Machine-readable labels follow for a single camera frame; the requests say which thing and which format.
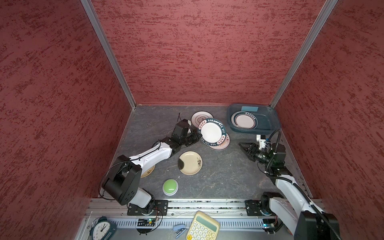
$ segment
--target calculator screen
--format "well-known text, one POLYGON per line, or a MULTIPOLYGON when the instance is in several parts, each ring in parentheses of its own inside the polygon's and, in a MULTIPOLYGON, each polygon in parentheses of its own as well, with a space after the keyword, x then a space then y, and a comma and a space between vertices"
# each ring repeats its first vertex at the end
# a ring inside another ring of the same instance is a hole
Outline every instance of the calculator screen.
POLYGON ((212 223, 208 222, 207 220, 205 220, 204 218, 202 218, 200 216, 197 216, 196 220, 198 222, 204 224, 207 228, 210 228, 214 232, 217 230, 217 227, 215 225, 213 225, 212 223))

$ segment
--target red textured wallpaper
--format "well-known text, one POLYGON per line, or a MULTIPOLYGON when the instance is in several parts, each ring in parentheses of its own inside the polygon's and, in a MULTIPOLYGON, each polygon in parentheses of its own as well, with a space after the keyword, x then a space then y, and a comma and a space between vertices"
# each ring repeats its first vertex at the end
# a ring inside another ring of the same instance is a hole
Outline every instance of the red textured wallpaper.
POLYGON ((269 104, 324 2, 92 1, 144 104, 269 104))
POLYGON ((277 105, 343 239, 384 236, 384 1, 339 0, 277 105))
POLYGON ((128 101, 80 1, 1 1, 0 35, 0 239, 72 240, 128 101))

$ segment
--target calculator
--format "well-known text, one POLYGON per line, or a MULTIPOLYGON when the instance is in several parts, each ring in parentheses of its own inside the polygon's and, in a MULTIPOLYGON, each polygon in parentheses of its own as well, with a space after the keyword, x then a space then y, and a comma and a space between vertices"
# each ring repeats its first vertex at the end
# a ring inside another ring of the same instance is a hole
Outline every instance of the calculator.
POLYGON ((187 240, 215 240, 220 223, 207 214, 197 211, 187 233, 187 240))

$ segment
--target green button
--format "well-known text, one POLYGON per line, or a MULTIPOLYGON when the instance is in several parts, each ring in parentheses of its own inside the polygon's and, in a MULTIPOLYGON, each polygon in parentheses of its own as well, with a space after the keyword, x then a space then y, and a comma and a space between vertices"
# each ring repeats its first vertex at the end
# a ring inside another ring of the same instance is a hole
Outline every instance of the green button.
POLYGON ((165 193, 172 194, 177 189, 177 182, 174 179, 168 179, 163 185, 163 190, 165 193))

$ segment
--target blue transparent plastic container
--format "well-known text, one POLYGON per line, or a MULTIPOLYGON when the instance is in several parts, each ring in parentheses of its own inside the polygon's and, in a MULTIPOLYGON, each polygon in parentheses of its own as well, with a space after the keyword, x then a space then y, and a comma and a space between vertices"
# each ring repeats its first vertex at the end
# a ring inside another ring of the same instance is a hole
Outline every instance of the blue transparent plastic container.
POLYGON ((231 129, 235 132, 269 135, 274 130, 281 128, 276 110, 267 105, 231 104, 227 109, 227 121, 231 129), (231 122, 231 117, 239 111, 252 113, 258 121, 256 128, 244 129, 236 127, 231 122))

